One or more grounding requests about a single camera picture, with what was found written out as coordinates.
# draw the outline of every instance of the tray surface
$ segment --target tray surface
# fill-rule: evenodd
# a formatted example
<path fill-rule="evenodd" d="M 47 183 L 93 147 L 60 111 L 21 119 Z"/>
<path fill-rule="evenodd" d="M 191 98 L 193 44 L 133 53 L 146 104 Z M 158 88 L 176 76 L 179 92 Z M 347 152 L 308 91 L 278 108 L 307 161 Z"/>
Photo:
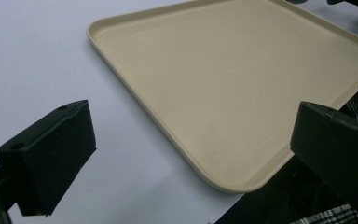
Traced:
<path fill-rule="evenodd" d="M 197 173 L 263 186 L 291 157 L 300 101 L 358 91 L 358 36 L 281 0 L 201 0 L 94 22 L 89 39 Z"/>

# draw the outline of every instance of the black plastic bracket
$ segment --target black plastic bracket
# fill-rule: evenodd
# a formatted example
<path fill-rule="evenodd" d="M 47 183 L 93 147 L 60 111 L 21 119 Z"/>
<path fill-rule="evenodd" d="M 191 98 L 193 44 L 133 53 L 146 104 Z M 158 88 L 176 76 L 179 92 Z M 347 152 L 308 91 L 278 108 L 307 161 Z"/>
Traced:
<path fill-rule="evenodd" d="M 95 151 L 88 101 L 63 105 L 0 147 L 0 217 L 51 215 Z"/>
<path fill-rule="evenodd" d="M 295 155 L 358 210 L 358 121 L 302 102 L 291 140 Z"/>

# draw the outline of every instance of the checkered cloth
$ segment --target checkered cloth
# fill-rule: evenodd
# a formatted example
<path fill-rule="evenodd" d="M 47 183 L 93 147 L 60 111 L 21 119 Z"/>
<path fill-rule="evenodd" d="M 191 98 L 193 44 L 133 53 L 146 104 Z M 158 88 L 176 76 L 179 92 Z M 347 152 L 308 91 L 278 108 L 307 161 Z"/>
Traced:
<path fill-rule="evenodd" d="M 324 224 L 324 223 L 358 223 L 358 212 L 348 204 L 316 214 L 311 217 L 303 218 L 292 224 Z"/>
<path fill-rule="evenodd" d="M 341 112 L 358 120 L 358 92 L 351 98 Z M 358 223 L 358 212 L 350 205 L 345 204 L 331 210 L 300 219 L 293 224 L 333 224 L 333 223 Z"/>

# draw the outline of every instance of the beige tray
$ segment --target beige tray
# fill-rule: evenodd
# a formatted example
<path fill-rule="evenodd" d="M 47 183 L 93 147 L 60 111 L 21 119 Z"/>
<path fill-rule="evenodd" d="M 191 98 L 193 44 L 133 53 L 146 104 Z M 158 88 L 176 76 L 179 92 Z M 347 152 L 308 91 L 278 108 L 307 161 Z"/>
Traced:
<path fill-rule="evenodd" d="M 94 22 L 89 39 L 212 186 L 260 188 L 300 101 L 358 91 L 358 36 L 281 0 L 201 0 Z"/>

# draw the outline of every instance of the white surface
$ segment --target white surface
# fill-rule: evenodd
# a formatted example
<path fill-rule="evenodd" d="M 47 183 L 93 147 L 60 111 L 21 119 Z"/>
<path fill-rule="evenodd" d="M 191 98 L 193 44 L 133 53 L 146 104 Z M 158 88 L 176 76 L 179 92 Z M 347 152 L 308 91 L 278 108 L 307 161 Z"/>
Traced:
<path fill-rule="evenodd" d="M 89 99 L 98 150 L 52 217 L 13 223 L 208 223 L 240 195 L 205 184 L 86 37 L 103 17 L 180 0 L 0 2 L 0 146 L 54 108 Z M 358 8 L 301 5 L 358 34 Z"/>

